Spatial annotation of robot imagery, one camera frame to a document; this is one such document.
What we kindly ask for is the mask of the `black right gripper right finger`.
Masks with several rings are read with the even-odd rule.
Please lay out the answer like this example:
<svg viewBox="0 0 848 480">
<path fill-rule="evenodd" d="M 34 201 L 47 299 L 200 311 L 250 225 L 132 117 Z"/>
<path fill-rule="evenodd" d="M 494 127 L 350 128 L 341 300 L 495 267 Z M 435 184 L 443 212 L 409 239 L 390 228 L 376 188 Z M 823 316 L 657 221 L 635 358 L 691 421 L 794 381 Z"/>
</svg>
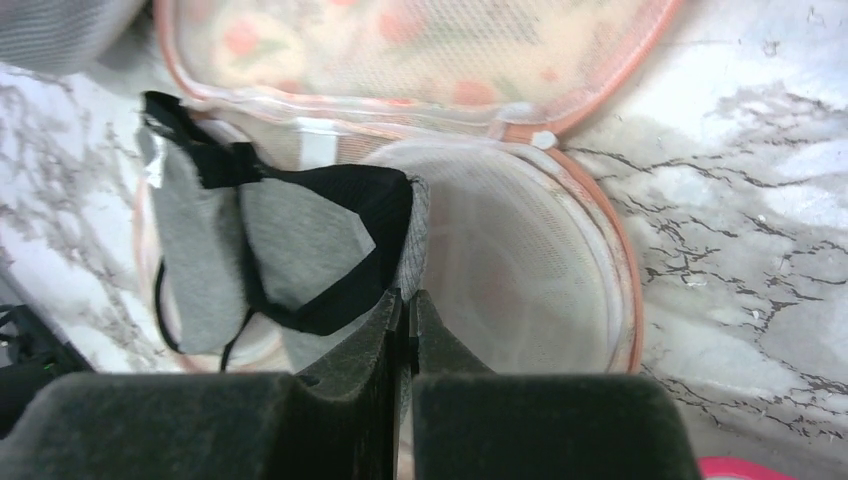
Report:
<svg viewBox="0 0 848 480">
<path fill-rule="evenodd" d="M 430 295 L 409 304 L 418 479 L 697 479 L 683 420 L 656 381 L 633 374 L 497 374 L 443 323 Z"/>
</svg>

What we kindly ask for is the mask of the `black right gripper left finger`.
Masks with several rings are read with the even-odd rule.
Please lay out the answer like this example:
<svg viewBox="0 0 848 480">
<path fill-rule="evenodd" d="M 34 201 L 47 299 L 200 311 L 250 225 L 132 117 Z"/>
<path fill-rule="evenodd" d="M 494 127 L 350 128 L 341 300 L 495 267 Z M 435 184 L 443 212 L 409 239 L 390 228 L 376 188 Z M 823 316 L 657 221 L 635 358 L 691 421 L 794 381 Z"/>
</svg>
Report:
<svg viewBox="0 0 848 480">
<path fill-rule="evenodd" d="M 402 302 L 386 292 L 304 370 L 50 383 L 1 444 L 5 479 L 392 479 Z"/>
</svg>

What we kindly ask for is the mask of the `floral mesh laundry bag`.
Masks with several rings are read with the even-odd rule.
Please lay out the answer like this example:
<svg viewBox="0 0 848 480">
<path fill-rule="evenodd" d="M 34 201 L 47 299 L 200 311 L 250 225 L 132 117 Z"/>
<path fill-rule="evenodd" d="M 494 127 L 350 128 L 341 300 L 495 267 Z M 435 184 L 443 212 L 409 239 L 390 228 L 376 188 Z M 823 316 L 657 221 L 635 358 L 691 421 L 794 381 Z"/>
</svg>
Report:
<svg viewBox="0 0 848 480">
<path fill-rule="evenodd" d="M 643 345 L 637 259 L 559 140 L 627 79 L 677 7 L 158 1 L 153 18 L 175 97 L 210 133 L 281 170 L 365 164 L 427 183 L 413 295 L 426 291 L 489 368 L 630 373 Z M 151 299 L 159 246 L 145 179 L 134 243 Z M 299 369 L 363 321 L 320 351 L 278 331 L 243 335 L 228 367 Z"/>
</svg>

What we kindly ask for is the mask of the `grey black bra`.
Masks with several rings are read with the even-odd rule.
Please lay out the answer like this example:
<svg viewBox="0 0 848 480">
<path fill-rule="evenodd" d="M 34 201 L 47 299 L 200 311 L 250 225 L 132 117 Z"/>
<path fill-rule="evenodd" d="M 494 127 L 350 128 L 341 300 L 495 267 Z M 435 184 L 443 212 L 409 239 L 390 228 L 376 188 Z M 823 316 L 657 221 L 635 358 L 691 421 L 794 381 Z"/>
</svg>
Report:
<svg viewBox="0 0 848 480">
<path fill-rule="evenodd" d="M 281 170 L 158 91 L 143 96 L 138 141 L 159 246 L 152 307 L 171 352 L 226 369 L 243 335 L 271 331 L 320 351 L 386 291 L 420 288 L 422 178 L 365 164 Z"/>
</svg>

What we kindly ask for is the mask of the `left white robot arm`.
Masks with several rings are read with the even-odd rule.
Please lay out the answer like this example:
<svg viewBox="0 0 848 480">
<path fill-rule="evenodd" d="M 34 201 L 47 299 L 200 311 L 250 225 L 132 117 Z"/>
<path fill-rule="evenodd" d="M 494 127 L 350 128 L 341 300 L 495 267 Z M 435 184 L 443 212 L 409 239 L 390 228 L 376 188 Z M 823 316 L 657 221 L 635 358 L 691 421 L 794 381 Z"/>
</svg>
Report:
<svg viewBox="0 0 848 480">
<path fill-rule="evenodd" d="M 93 367 L 29 306 L 1 306 L 1 437 L 53 380 Z"/>
</svg>

